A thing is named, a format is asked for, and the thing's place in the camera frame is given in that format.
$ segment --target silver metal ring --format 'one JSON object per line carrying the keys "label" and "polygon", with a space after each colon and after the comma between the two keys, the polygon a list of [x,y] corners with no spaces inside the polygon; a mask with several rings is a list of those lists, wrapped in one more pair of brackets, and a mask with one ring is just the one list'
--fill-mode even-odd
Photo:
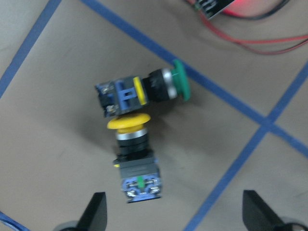
{"label": "silver metal ring", "polygon": [[134,139],[134,138],[144,136],[147,133],[148,133],[148,129],[143,128],[139,131],[135,131],[135,132],[132,132],[132,133],[125,133],[125,134],[116,133],[115,136],[116,136],[116,139],[118,141],[127,141],[127,140],[131,140],[131,139]]}
{"label": "silver metal ring", "polygon": [[171,71],[168,68],[163,68],[161,69],[161,72],[167,87],[169,99],[175,99],[178,96],[178,94],[177,94],[177,89],[173,84]]}

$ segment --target yellow stripe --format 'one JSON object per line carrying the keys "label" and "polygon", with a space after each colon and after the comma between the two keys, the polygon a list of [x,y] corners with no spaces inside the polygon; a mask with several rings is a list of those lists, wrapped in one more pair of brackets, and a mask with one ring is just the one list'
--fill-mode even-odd
{"label": "yellow stripe", "polygon": [[135,85],[136,93],[137,93],[140,104],[145,105],[146,99],[145,99],[143,87],[142,87],[139,77],[134,77],[134,85]]}

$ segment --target gray floor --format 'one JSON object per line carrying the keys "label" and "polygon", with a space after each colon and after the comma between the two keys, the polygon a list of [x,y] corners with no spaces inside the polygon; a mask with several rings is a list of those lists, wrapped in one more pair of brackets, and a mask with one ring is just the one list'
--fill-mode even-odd
{"label": "gray floor", "polygon": [[[308,46],[279,56],[248,53],[212,35],[184,1],[102,0],[159,44],[267,115],[307,62]],[[0,74],[47,0],[1,1]],[[213,22],[245,38],[305,34],[308,2],[273,17]],[[116,141],[93,85],[169,64],[78,0],[63,0],[0,100],[0,211],[32,231],[76,220],[105,191],[108,231],[182,230],[259,125],[190,81],[192,98],[152,104],[147,127],[164,181],[163,198],[126,204]],[[308,144],[308,83],[277,124]],[[245,230],[244,189],[277,213],[308,222],[308,160],[267,134],[197,230]]]}

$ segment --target black wire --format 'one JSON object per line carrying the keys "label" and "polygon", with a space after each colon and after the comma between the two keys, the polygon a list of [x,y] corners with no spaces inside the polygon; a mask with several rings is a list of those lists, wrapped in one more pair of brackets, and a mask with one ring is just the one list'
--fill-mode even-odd
{"label": "black wire", "polygon": [[232,17],[232,18],[237,18],[237,19],[244,19],[244,20],[260,20],[260,19],[264,19],[267,17],[272,16],[273,14],[275,14],[278,10],[280,10],[282,7],[284,7],[290,0],[282,0],[280,3],[278,3],[278,5],[276,5],[273,9],[271,9],[270,11],[260,14],[260,15],[256,15],[256,16],[236,16],[236,15],[232,15],[232,14],[228,14],[228,13],[224,13],[223,14],[225,16],[228,17]]}

